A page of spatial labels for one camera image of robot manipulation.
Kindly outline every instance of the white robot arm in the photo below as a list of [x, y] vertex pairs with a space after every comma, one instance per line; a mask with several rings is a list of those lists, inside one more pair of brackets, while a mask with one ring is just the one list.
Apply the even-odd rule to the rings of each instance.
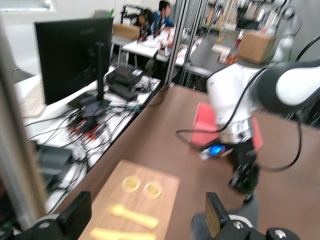
[[258, 183], [252, 111], [258, 108], [289, 114], [301, 110], [319, 96], [319, 74], [320, 59], [281, 62], [262, 69], [236, 63], [207, 80], [219, 140], [231, 150], [229, 160], [234, 176], [230, 185], [237, 191], [251, 195]]

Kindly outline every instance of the white keyboard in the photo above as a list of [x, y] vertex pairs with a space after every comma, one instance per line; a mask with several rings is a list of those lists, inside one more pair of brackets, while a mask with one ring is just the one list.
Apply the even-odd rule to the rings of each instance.
[[47, 105], [42, 80], [19, 101], [19, 105], [23, 118], [38, 117], [43, 112]]

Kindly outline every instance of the brown table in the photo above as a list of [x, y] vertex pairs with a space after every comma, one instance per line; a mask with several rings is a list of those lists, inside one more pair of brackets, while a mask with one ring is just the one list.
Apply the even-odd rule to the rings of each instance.
[[[160, 92], [151, 102], [158, 103]], [[227, 158], [201, 161], [199, 153], [180, 142], [175, 131], [192, 128], [197, 105], [209, 102], [206, 94], [170, 87], [162, 104], [147, 107], [69, 194], [57, 212], [80, 191], [93, 199], [121, 159], [126, 159], [180, 178], [180, 185], [167, 233], [168, 240], [189, 239], [192, 217], [205, 210], [206, 192], [216, 192], [227, 210], [239, 207], [243, 196], [228, 187], [232, 167]], [[258, 161], [269, 167], [290, 163], [298, 149], [295, 122], [255, 113], [263, 138]], [[302, 240], [320, 239], [320, 133], [303, 126], [303, 146], [298, 162], [290, 169], [261, 172], [257, 194], [260, 202], [259, 230], [282, 227]]]

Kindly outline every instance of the wooden board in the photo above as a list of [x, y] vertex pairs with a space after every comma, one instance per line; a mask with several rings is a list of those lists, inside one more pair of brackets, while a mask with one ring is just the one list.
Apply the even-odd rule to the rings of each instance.
[[[122, 190], [121, 184], [131, 175], [139, 177], [141, 182], [136, 191], [127, 193]], [[143, 188], [151, 181], [157, 181], [162, 186], [162, 192], [156, 199], [148, 199], [143, 194]], [[97, 240], [90, 236], [90, 232], [95, 227], [124, 232], [153, 233], [157, 240], [166, 239], [179, 182], [178, 177], [121, 160], [93, 201], [91, 220], [79, 239]], [[124, 204], [131, 211], [158, 218], [158, 226], [155, 229], [149, 229], [124, 217], [107, 213], [107, 207], [115, 203]]]

